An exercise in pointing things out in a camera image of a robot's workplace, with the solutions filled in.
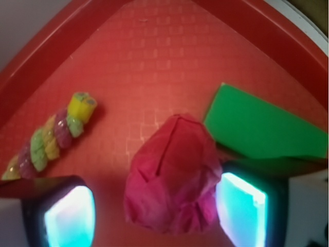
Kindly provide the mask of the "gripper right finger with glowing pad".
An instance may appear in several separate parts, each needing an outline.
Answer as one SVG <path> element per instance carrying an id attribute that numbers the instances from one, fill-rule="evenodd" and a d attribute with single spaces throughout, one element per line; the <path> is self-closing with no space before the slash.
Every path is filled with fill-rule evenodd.
<path id="1" fill-rule="evenodd" d="M 216 185 L 220 226 L 234 246 L 284 246 L 288 176 L 269 161 L 227 161 Z"/>

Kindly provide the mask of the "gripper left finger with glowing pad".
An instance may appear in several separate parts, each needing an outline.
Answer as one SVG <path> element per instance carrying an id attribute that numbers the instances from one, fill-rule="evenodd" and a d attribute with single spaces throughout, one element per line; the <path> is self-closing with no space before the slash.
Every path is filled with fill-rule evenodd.
<path id="1" fill-rule="evenodd" d="M 92 246 L 95 224 L 78 176 L 1 181 L 1 246 Z"/>

